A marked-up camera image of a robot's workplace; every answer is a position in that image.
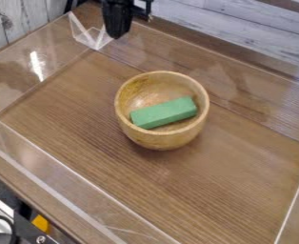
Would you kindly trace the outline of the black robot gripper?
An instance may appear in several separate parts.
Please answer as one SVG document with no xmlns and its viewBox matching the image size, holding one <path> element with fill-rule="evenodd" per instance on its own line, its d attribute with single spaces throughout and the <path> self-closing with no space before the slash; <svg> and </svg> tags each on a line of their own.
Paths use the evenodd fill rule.
<svg viewBox="0 0 299 244">
<path fill-rule="evenodd" d="M 131 29 L 132 12 L 136 17 L 151 21 L 152 3 L 155 0 L 142 0 L 143 7 L 134 5 L 134 0 L 102 0 L 102 12 L 108 35 L 120 39 Z"/>
</svg>

